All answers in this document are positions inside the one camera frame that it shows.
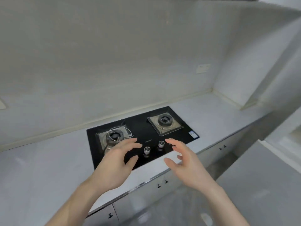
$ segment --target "wall switch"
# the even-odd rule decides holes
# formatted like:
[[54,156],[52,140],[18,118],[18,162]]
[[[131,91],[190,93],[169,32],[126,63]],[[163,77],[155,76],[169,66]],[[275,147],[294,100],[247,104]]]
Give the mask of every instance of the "wall switch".
[[1,109],[6,109],[6,106],[5,106],[5,104],[0,99],[0,110]]
[[198,65],[197,74],[206,73],[209,70],[210,66],[211,66],[211,64]]

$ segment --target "gas stove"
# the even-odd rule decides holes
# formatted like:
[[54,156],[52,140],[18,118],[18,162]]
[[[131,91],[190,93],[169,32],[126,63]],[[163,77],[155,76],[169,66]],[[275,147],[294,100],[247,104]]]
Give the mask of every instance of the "gas stove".
[[187,144],[199,138],[169,106],[87,129],[87,135],[95,169],[104,155],[124,139],[137,137],[137,142],[143,145],[124,157],[126,163],[139,156],[135,169],[171,152],[172,145],[165,143],[165,139]]

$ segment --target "floor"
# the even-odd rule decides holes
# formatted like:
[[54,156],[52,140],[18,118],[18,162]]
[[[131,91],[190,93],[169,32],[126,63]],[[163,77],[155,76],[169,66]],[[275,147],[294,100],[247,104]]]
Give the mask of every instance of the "floor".
[[[206,169],[214,179],[217,179],[236,160],[237,157],[230,153]],[[138,225],[214,226],[215,224],[205,197],[200,192],[183,185],[122,224],[122,226]]]

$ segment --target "left hand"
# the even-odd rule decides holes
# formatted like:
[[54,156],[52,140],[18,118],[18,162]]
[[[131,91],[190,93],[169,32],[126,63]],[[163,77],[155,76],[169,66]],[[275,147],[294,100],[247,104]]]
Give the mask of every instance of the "left hand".
[[118,188],[130,175],[138,156],[133,156],[125,164],[124,156],[133,148],[141,148],[142,144],[135,143],[137,138],[126,139],[114,146],[101,160],[90,176],[89,181],[101,195],[109,190]]

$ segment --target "burner cap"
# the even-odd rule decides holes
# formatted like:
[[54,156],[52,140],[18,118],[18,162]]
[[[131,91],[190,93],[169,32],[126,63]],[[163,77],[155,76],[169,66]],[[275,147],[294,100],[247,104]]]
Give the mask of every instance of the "burner cap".
[[172,124],[173,118],[168,114],[161,114],[158,118],[159,125],[163,127],[170,126]]
[[107,133],[106,142],[110,146],[115,146],[116,144],[118,144],[117,140],[119,137],[120,137],[119,142],[124,139],[124,134],[119,129],[114,129],[114,130],[112,130],[112,132],[115,132],[115,133]]

